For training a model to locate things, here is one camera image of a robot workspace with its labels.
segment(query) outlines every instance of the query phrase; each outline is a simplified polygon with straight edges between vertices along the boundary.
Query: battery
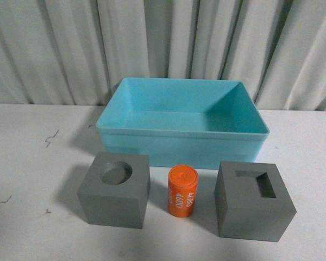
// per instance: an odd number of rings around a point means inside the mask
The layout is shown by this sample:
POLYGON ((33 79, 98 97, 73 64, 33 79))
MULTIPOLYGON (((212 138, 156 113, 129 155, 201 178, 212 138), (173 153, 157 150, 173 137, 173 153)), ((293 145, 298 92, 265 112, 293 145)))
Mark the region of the battery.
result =
POLYGON ((169 172, 168 210, 178 218, 192 214, 198 186, 198 172, 187 165, 178 165, 169 172))

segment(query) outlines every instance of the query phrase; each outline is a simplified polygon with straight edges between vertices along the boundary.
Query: cylindrical hole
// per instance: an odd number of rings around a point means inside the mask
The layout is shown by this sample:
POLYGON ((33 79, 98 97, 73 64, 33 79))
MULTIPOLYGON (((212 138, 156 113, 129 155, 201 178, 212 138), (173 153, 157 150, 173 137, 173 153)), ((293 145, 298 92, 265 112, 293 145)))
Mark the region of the cylindrical hole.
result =
POLYGON ((119 185, 130 178, 133 169, 123 161, 107 163, 104 172, 99 175, 101 182, 107 185, 119 185))

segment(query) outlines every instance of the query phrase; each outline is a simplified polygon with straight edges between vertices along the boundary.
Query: plastic container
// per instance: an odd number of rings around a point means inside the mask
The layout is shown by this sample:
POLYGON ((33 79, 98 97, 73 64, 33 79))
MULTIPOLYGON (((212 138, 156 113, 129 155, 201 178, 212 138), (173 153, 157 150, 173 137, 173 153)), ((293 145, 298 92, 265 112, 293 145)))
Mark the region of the plastic container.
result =
POLYGON ((108 152, 151 166, 255 160, 269 130, 241 82, 125 78, 96 123, 108 152))

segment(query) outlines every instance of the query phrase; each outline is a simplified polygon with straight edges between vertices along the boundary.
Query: gray cube with rectangular hole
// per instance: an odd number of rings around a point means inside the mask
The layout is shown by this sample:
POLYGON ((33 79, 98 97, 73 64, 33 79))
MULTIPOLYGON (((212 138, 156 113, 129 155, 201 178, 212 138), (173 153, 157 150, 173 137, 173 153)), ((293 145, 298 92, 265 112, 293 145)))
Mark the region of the gray cube with rectangular hole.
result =
POLYGON ((222 161, 215 203, 225 238, 278 242, 296 214, 275 164, 222 161))
POLYGON ((142 228, 149 189, 147 155, 99 152, 77 196, 89 224, 142 228))

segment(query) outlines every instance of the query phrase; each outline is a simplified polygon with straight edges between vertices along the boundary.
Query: white table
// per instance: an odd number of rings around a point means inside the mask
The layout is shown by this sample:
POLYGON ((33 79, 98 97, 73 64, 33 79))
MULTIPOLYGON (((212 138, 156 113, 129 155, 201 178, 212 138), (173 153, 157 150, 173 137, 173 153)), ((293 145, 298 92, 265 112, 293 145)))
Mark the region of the white table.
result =
POLYGON ((217 170, 199 170, 190 217, 167 212, 169 168, 151 167, 143 229, 88 225, 76 191, 104 150, 103 109, 0 104, 0 260, 326 260, 326 112, 261 111, 257 162, 277 164, 297 209, 272 243, 217 236, 217 170))

